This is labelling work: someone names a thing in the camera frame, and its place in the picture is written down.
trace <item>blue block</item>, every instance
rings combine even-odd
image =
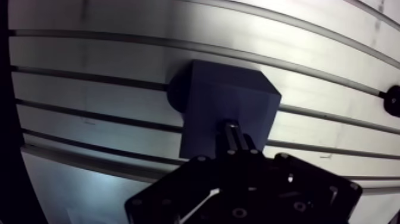
[[[215,157],[217,124],[237,120],[257,149],[264,148],[281,95],[256,70],[193,61],[180,157]]]

